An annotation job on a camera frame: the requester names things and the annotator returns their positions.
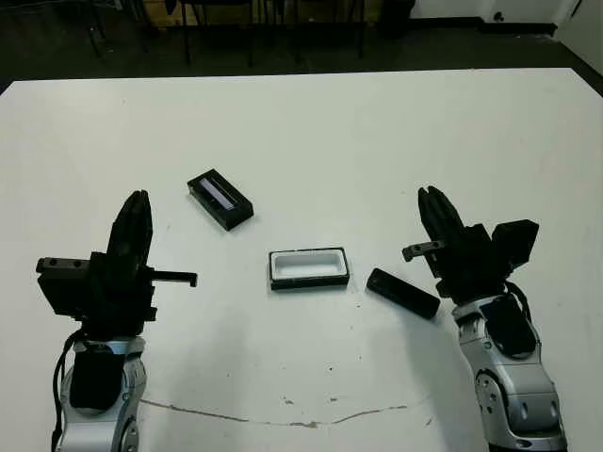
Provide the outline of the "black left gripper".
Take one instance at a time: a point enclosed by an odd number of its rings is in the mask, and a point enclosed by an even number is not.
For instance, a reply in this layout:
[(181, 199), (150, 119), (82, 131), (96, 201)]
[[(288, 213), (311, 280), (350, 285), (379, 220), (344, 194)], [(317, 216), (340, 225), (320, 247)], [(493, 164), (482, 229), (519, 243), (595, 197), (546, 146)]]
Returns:
[(41, 258), (36, 265), (38, 284), (54, 313), (80, 322), (91, 337), (141, 334), (144, 324), (156, 318), (155, 282), (194, 287), (198, 281), (192, 272), (148, 266), (152, 237), (149, 195), (137, 190), (112, 224), (106, 254), (94, 251), (87, 260)]

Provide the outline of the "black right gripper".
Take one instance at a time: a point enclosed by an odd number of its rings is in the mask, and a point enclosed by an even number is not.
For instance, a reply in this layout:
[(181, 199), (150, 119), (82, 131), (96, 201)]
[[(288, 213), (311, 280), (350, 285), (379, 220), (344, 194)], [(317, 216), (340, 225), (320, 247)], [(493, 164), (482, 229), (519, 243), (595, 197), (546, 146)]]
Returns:
[(501, 294), (513, 272), (513, 251), (506, 243), (512, 223), (499, 224), (492, 234), (482, 224), (464, 226), (452, 202), (435, 186), (418, 190), (418, 208), (430, 240), (404, 248), (404, 260), (425, 258), (444, 299), (472, 301)]

